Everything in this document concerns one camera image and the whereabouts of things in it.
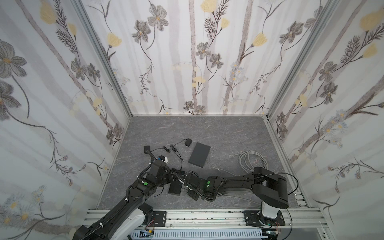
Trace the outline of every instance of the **marble surface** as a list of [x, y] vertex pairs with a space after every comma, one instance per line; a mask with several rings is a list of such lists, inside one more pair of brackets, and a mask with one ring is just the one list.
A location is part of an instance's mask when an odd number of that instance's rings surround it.
[[[99, 209], [112, 209], [125, 195], [126, 188], [136, 179], [136, 176], [148, 165], [150, 157], [144, 154], [144, 146], [150, 145], [151, 150], [176, 144], [182, 139], [193, 140], [190, 147], [180, 143], [176, 146], [183, 162], [183, 170], [192, 170], [200, 177], [211, 175], [229, 176], [228, 173], [215, 169], [219, 167], [233, 174], [244, 174], [237, 156], [230, 156], [243, 151], [254, 150], [268, 161], [269, 170], [284, 172], [275, 147], [268, 134], [261, 117], [133, 117], [128, 126], [128, 132], [121, 143], [115, 164], [110, 173], [104, 194], [98, 206]], [[188, 160], [196, 142], [211, 146], [207, 161], [203, 168], [189, 164]], [[163, 149], [152, 152], [155, 157], [164, 155], [168, 157], [170, 168], [180, 168], [181, 160], [173, 153], [167, 153]], [[252, 164], [263, 166], [262, 161], [252, 157]], [[158, 197], [149, 198], [147, 203], [154, 209], [217, 209], [206, 201], [198, 201], [190, 198], [186, 190], [182, 190], [181, 196], [168, 194], [169, 185], [166, 185], [163, 193]], [[157, 189], [154, 195], [161, 192]], [[253, 194], [232, 194], [256, 202], [261, 200]], [[298, 207], [293, 195], [289, 197], [291, 208]], [[257, 206], [245, 200], [230, 197], [217, 197], [213, 202], [219, 206], [242, 207]]]

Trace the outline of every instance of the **dark gray rectangular box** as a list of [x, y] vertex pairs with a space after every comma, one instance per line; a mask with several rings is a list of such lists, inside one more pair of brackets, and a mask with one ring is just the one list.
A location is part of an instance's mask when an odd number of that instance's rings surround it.
[[197, 142], [188, 162], [198, 167], [203, 167], [210, 149], [210, 146]]

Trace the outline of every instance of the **black mounting plate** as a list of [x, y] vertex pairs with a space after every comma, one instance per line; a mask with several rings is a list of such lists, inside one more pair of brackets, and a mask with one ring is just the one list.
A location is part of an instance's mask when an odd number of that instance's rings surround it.
[[154, 227], [165, 227], [167, 220], [167, 212], [166, 211], [154, 211], [153, 212], [153, 226]]
[[[265, 225], [260, 223], [260, 221], [259, 221], [260, 217], [258, 214], [259, 211], [244, 211], [243, 213], [244, 213], [245, 223], [247, 226], [263, 227], [263, 228], [268, 227], [268, 226], [265, 226]], [[277, 212], [276, 222], [278, 223], [279, 226], [285, 226], [285, 221], [284, 221], [283, 214], [281, 213], [281, 211]]]

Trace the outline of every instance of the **floral wallpaper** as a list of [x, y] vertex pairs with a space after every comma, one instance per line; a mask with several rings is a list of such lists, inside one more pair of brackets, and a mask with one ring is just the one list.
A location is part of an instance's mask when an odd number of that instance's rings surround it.
[[[341, 1], [270, 116], [339, 240], [382, 239], [384, 4]], [[356, 227], [370, 222], [369, 230]]]
[[68, 1], [0, 3], [0, 231], [72, 239], [128, 124]]
[[132, 112], [184, 115], [266, 114], [326, 4], [82, 2]]

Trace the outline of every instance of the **wall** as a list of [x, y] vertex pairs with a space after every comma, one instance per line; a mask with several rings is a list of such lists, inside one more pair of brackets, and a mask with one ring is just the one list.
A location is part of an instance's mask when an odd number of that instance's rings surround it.
[[265, 114], [326, 1], [83, 0], [134, 114]]
[[72, 239], [128, 118], [69, 1], [1, 1], [0, 39], [1, 238]]
[[341, 1], [270, 118], [338, 240], [384, 233], [383, 7]]

